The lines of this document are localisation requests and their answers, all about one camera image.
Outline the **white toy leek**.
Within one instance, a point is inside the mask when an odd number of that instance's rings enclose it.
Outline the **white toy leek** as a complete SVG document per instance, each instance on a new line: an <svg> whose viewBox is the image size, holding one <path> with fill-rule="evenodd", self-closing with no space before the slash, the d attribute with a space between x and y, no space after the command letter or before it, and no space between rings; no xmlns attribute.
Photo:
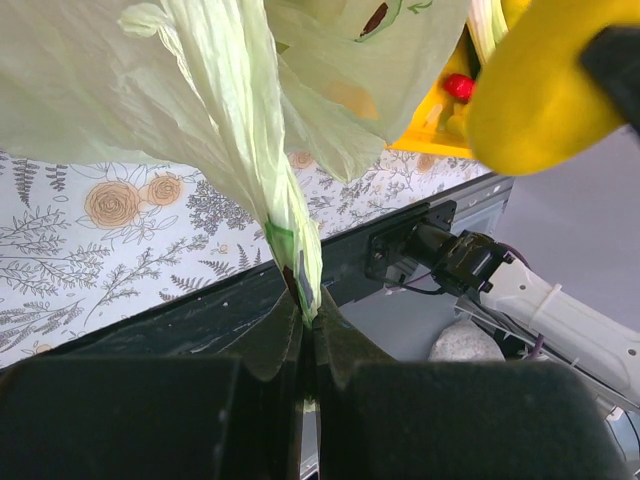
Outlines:
<svg viewBox="0 0 640 480"><path fill-rule="evenodd" d="M472 0L466 26L478 60L484 65L508 32L501 1Z"/></svg>

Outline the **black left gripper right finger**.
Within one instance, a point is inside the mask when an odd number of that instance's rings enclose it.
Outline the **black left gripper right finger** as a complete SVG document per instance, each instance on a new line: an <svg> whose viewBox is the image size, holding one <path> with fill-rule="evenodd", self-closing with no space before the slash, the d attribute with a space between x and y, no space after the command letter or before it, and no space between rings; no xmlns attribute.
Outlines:
<svg viewBox="0 0 640 480"><path fill-rule="evenodd" d="M324 479L627 479L583 382L551 362L400 362L330 295L313 324Z"/></svg>

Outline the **red toy pepper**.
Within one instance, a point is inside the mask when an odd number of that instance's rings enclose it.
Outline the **red toy pepper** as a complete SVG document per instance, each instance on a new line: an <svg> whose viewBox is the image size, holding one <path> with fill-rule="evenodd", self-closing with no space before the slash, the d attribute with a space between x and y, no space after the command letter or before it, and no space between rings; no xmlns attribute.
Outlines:
<svg viewBox="0 0 640 480"><path fill-rule="evenodd" d="M468 103L473 95L475 82L471 77L453 73L446 77L442 87L456 101Z"/></svg>

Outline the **yellow plastic bin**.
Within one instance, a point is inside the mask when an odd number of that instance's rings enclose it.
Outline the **yellow plastic bin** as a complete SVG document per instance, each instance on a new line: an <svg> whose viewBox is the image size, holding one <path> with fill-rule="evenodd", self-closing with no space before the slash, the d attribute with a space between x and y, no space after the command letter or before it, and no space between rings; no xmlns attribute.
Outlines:
<svg viewBox="0 0 640 480"><path fill-rule="evenodd" d="M470 47L470 35L467 28L464 28L454 52L416 109L409 127L388 149L466 159L472 157L464 138L446 128L458 102L442 87L451 74L471 76Z"/></svg>

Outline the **yellow red toy mango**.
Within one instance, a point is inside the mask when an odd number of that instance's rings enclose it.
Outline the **yellow red toy mango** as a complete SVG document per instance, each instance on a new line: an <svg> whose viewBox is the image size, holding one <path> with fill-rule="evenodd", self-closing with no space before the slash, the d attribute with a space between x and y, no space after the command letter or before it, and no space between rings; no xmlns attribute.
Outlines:
<svg viewBox="0 0 640 480"><path fill-rule="evenodd" d="M460 139L467 137L467 114L469 105L453 102L445 105L439 116L437 131Z"/></svg>

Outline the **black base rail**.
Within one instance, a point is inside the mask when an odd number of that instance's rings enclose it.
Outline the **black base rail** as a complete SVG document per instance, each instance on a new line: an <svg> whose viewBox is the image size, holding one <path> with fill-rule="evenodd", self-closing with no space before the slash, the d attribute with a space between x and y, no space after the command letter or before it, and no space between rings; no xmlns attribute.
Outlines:
<svg viewBox="0 0 640 480"><path fill-rule="evenodd" d="M341 186L318 173L303 176L309 208L321 228L323 284L335 303L392 356L424 359L453 319L450 298L396 290L365 274L371 235L410 213L432 216L454 231L494 229L512 181L475 170L421 177L410 184L379 171ZM222 349L264 316L285 292L268 262L165 301L52 349L95 353L195 354Z"/></svg>

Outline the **light green plastic bag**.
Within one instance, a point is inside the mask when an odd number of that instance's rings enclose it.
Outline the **light green plastic bag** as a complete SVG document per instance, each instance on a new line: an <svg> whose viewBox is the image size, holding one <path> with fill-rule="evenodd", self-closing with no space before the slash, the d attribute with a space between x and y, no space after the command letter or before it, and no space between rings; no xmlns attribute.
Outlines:
<svg viewBox="0 0 640 480"><path fill-rule="evenodd" d="M453 53L466 1L5 1L1 145L199 169L261 226L311 322L318 228L288 156L361 177Z"/></svg>

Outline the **floral patterned table mat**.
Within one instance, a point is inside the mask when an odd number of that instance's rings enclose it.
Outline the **floral patterned table mat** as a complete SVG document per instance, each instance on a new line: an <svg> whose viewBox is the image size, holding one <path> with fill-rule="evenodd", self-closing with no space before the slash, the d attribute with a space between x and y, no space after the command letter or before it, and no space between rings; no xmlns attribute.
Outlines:
<svg viewBox="0 0 640 480"><path fill-rule="evenodd" d="M1 363L271 259L260 226L185 165L1 157Z"/></svg>

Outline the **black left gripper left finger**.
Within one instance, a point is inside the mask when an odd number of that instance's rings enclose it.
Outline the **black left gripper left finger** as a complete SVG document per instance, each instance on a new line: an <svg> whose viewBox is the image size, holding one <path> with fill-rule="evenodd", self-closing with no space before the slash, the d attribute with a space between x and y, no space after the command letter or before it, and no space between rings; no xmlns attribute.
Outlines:
<svg viewBox="0 0 640 480"><path fill-rule="evenodd" d="M213 355L39 356L1 378L5 479L296 479L293 298Z"/></svg>

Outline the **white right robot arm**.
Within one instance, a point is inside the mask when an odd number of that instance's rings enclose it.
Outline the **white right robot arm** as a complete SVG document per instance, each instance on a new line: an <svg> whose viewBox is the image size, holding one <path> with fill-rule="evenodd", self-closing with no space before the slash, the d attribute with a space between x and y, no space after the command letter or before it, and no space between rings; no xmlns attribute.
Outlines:
<svg viewBox="0 0 640 480"><path fill-rule="evenodd" d="M507 176L546 171L639 125L639 18L537 22L525 14L477 79L466 133L477 160ZM639 408L639 335L550 284L505 245L418 223L402 253L440 292L464 297L497 328L539 343L608 409Z"/></svg>

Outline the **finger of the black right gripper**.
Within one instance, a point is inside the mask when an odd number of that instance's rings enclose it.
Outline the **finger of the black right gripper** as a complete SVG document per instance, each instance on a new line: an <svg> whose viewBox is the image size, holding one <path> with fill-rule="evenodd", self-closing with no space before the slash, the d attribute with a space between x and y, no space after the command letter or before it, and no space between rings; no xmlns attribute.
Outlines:
<svg viewBox="0 0 640 480"><path fill-rule="evenodd" d="M631 128L639 127L639 26L609 25L580 54L580 63Z"/></svg>

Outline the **yellow toy corn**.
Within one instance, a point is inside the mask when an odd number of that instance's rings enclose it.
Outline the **yellow toy corn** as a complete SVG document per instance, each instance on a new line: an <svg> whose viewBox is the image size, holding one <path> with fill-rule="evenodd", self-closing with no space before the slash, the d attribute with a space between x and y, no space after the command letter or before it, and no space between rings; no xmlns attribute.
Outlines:
<svg viewBox="0 0 640 480"><path fill-rule="evenodd" d="M604 28L638 24L636 1L531 2L476 82L466 117L474 158L499 174L534 174L622 127L579 56Z"/></svg>

